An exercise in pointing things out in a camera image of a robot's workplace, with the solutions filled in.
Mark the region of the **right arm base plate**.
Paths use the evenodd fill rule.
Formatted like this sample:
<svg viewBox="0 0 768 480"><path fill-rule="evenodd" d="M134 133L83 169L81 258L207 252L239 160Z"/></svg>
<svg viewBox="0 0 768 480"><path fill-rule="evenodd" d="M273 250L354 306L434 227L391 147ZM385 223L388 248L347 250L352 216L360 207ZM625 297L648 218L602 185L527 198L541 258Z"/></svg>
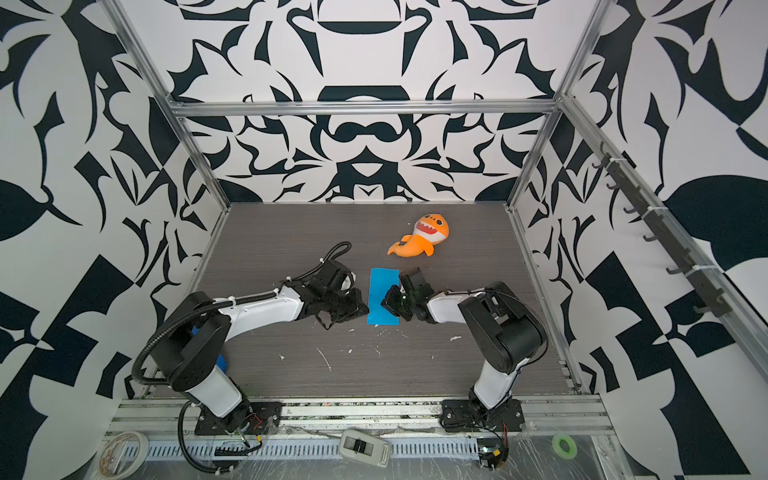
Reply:
<svg viewBox="0 0 768 480"><path fill-rule="evenodd" d="M520 401L512 398L492 409L485 408L479 400L444 400L441 408L439 424L447 432L482 427L494 432L521 432L525 423Z"/></svg>

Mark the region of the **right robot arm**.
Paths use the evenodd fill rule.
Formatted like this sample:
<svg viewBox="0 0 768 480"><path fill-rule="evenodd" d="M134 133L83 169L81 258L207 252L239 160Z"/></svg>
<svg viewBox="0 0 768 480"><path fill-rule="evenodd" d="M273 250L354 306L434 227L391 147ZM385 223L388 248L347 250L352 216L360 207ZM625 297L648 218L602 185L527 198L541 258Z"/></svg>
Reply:
<svg viewBox="0 0 768 480"><path fill-rule="evenodd" d="M437 291L416 268L399 276L381 306L405 320L467 326L484 359L469 394L482 414L510 399L522 369L534 363L549 343L536 313L501 281L474 290Z"/></svg>

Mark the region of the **green tape roll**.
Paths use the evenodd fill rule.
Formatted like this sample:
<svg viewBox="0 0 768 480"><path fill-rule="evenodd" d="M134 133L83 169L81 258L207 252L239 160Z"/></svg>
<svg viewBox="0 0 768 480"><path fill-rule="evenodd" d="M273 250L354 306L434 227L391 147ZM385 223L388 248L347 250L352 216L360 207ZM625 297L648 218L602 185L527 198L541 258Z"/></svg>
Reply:
<svg viewBox="0 0 768 480"><path fill-rule="evenodd" d="M578 446L570 435L563 433L554 435L551 445L554 453L564 460L573 460L578 455Z"/></svg>

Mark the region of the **blue round cloth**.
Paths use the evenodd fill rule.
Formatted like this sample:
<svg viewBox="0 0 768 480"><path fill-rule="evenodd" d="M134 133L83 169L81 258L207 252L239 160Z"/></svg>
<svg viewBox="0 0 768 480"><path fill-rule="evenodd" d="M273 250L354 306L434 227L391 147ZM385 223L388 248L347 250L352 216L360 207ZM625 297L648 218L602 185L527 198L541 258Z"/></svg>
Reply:
<svg viewBox="0 0 768 480"><path fill-rule="evenodd" d="M196 335L198 331L199 331L199 329L198 329L197 327L193 327L193 328L192 328L192 334L193 334L193 335ZM216 361L216 365L217 365L217 366L218 366L218 367L219 367L219 368L220 368L220 369L221 369L221 370L222 370L224 373L226 373L226 372L227 372L227 362L226 362L226 359L225 359L225 357L224 357L224 355L223 355L223 354L219 354L219 355L218 355L218 358L217 358L217 361Z"/></svg>

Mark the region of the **small black electronics board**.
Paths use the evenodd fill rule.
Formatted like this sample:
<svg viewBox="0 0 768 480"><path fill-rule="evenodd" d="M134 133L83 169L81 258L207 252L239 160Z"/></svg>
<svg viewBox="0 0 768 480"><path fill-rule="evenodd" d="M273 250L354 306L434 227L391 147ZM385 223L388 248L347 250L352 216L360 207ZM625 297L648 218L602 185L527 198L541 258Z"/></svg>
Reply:
<svg viewBox="0 0 768 480"><path fill-rule="evenodd" d="M508 458L508 447L499 439L480 438L477 440L478 463L489 470L501 469Z"/></svg>

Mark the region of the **orange shark plush toy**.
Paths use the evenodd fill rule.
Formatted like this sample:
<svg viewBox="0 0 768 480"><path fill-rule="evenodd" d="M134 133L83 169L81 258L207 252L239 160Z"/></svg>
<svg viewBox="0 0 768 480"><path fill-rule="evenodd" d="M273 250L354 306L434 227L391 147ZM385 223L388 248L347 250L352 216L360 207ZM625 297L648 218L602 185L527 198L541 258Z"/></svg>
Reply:
<svg viewBox="0 0 768 480"><path fill-rule="evenodd" d="M426 214L414 223L411 234L403 236L389 247L387 254L401 258L414 258L420 255L431 257L435 253L435 247L444 242L449 235L449 224L441 214Z"/></svg>

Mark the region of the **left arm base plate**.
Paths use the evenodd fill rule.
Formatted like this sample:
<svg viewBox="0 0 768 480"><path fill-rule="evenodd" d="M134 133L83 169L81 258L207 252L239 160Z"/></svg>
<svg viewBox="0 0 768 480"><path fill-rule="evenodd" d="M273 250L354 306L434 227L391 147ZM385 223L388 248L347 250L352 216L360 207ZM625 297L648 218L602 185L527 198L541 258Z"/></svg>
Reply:
<svg viewBox="0 0 768 480"><path fill-rule="evenodd" d="M242 402L224 417L217 417L203 406L194 433L198 436L266 434L278 427L284 404L277 401Z"/></svg>

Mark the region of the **grey switch box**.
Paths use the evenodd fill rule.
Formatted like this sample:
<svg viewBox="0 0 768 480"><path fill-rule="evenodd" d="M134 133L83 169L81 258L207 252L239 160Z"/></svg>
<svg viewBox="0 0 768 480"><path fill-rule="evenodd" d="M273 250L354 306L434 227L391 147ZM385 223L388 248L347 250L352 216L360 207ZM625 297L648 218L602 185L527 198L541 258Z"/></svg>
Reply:
<svg viewBox="0 0 768 480"><path fill-rule="evenodd" d="M384 468L392 454L392 444L362 431L347 429L339 441L339 454L346 460Z"/></svg>

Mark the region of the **blue square paper sheet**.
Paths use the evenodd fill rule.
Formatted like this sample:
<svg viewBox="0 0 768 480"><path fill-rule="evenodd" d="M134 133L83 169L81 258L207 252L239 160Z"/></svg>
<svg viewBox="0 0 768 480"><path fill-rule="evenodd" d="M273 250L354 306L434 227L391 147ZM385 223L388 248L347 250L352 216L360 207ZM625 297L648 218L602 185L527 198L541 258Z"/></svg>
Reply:
<svg viewBox="0 0 768 480"><path fill-rule="evenodd" d="M396 269L373 268L370 275L366 323L372 326L397 326L399 317L390 313L383 305L386 294L393 286L399 285L399 271Z"/></svg>

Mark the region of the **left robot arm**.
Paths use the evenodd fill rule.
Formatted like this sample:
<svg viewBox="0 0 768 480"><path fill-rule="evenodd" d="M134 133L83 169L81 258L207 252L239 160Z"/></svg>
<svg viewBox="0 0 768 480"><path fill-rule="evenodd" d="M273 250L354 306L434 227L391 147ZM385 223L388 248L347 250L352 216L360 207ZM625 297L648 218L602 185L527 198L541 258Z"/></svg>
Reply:
<svg viewBox="0 0 768 480"><path fill-rule="evenodd" d="M252 409L218 365L225 343L278 323L310 318L328 330L367 315L354 272L339 261L351 248L349 241L337 243L315 267L267 292L220 299L201 291L188 295L136 356L132 380L168 386L206 415L243 423Z"/></svg>

